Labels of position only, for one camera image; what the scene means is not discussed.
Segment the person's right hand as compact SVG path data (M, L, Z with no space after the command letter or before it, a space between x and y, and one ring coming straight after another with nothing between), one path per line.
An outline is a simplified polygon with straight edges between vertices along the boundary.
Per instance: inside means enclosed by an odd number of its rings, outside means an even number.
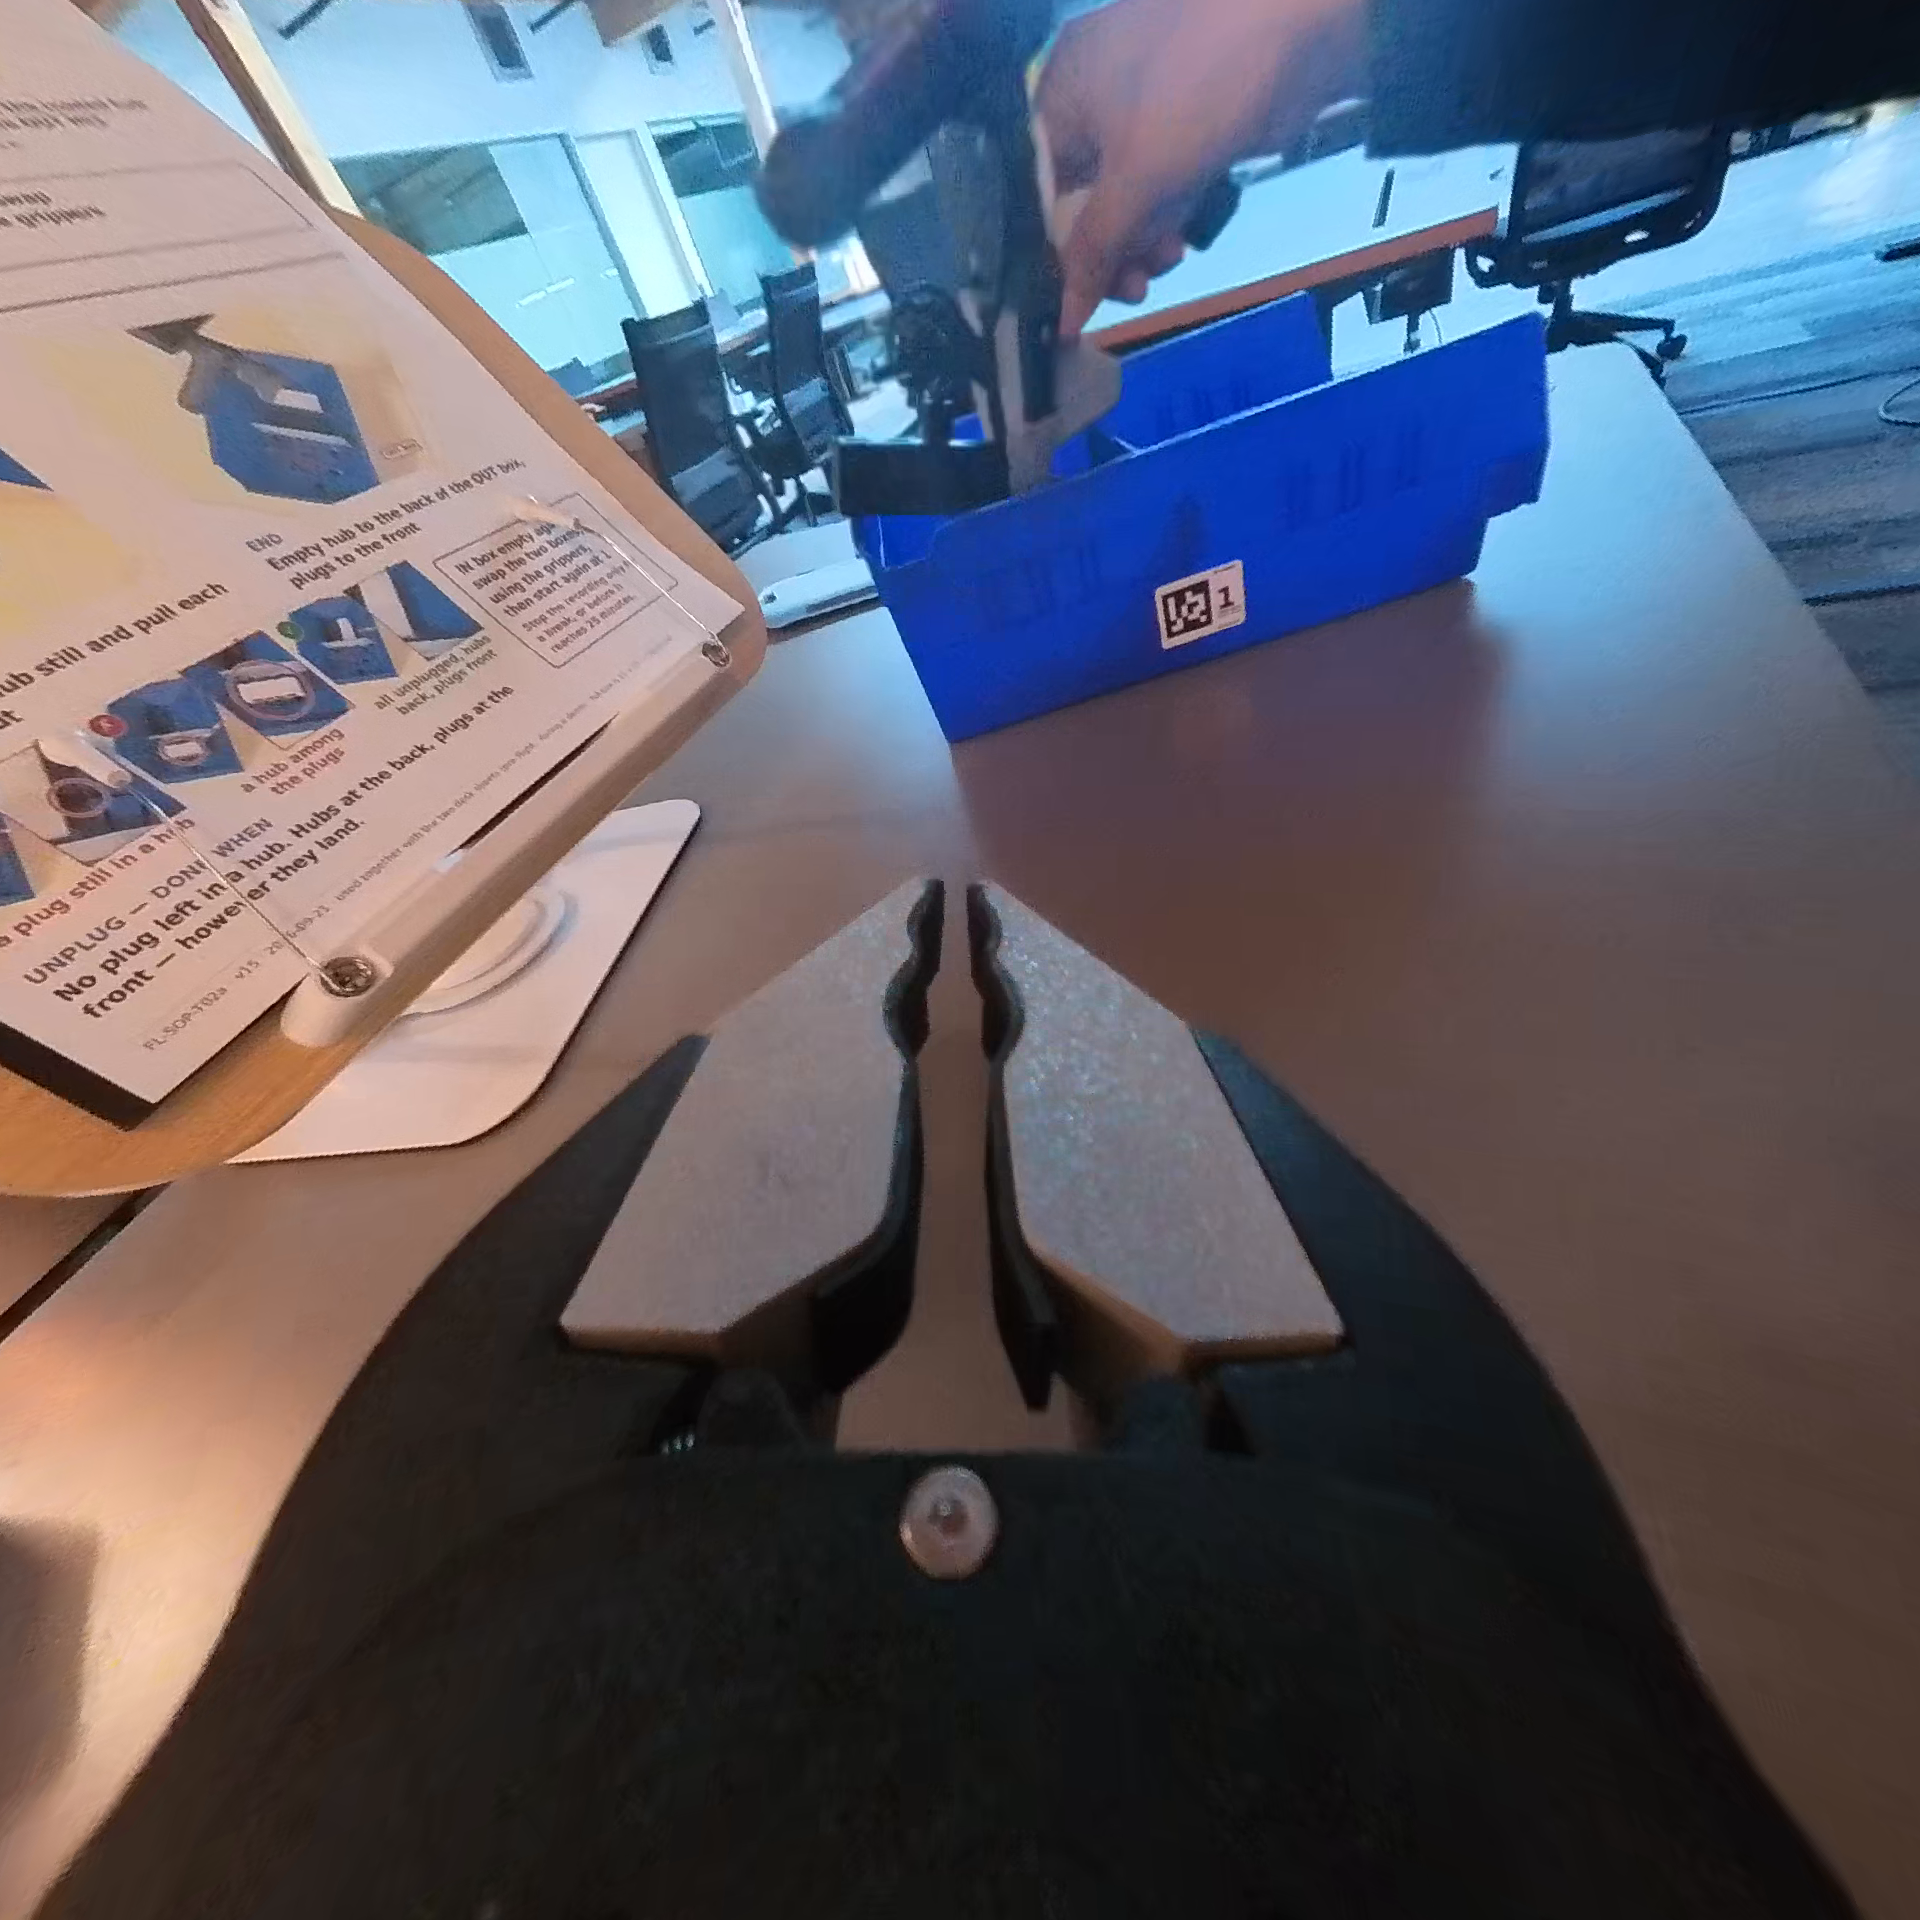
M1145 299L1217 177L1361 91L1368 31L1361 1L1118 1L1061 27L1035 111L1073 214L1062 340Z

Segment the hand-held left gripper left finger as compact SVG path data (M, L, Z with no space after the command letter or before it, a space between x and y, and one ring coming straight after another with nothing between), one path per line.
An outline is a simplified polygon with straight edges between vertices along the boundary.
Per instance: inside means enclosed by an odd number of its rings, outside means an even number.
M701 1041L561 1314L572 1347L681 1373L647 1447L694 1447L712 1398L760 1388L779 1435L834 1435L899 1346L947 914L939 878L903 881Z

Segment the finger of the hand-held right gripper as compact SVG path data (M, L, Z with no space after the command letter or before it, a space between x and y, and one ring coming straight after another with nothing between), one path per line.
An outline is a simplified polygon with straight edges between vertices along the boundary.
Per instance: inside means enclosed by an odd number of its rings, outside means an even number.
M1058 322L1005 301L983 341L992 437L1002 450L1010 496L1045 484L1047 432L1058 412Z
M1093 423L1106 418L1122 396L1122 363L1086 338L1058 343L1053 378L1053 409L1045 414L1045 455L1058 451Z

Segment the long wooden office desk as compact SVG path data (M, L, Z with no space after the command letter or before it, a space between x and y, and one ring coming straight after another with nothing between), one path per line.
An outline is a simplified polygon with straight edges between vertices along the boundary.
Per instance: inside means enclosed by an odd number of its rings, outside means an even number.
M1379 279L1431 253L1456 251L1477 240L1490 238L1499 226L1501 203L1477 206L1471 211L1435 219L1352 250L1332 251L1219 292L1195 293L1154 308L1145 305L1132 315L1093 325L1085 333L1085 341L1103 351L1118 351L1177 338L1299 293L1321 293L1334 285Z

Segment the printed instruction sheet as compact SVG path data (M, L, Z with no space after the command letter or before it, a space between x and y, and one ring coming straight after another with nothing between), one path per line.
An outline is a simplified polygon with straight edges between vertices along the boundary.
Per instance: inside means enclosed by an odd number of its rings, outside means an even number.
M76 3L2 56L4 1068L130 1130L745 608Z

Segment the white flat device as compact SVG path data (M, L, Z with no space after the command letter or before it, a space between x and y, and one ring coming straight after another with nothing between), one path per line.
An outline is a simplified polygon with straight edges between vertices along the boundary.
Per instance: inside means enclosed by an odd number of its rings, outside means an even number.
M825 618L860 612L874 605L878 597L873 570L863 558L786 574L759 589L763 619L771 631L790 631Z

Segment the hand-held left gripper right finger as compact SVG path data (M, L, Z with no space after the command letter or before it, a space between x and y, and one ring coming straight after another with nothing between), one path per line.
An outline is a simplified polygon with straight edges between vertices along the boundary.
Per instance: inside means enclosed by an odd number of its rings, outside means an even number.
M1021 1398L1113 1447L1130 1403L1208 1431L1233 1366L1347 1323L1195 1027L994 881L969 888L992 1305Z

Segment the white stand base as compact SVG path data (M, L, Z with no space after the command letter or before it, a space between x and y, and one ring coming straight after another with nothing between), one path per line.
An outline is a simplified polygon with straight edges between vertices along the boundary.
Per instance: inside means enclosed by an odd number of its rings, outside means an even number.
M241 1166L452 1148L517 1115L702 823L670 798L606 815L532 891Z

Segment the blue plastic bin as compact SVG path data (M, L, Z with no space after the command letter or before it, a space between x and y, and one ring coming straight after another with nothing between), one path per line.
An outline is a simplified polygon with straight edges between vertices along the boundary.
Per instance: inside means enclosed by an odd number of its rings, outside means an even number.
M1048 485L853 520L950 743L1461 582L1543 489L1537 313L1332 376L1300 293L1120 367Z

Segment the black office chair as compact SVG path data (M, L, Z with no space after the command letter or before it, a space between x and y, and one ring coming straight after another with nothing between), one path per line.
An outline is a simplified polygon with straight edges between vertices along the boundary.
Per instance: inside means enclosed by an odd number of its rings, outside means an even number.
M1716 216L1733 164L1726 122L1611 140L1535 140L1517 148L1494 232L1463 250L1483 290L1532 292L1547 311L1547 349L1633 343L1657 385L1688 338L1667 315L1579 309L1575 285L1699 236Z
M709 308L625 318L647 451L676 506L728 555L755 543L771 507L737 423Z
M750 423L752 457L773 485L777 528L797 518L816 526L837 512L831 492L809 484L832 478L839 444L853 432L829 363L823 293L812 261L760 278L767 319L771 409Z

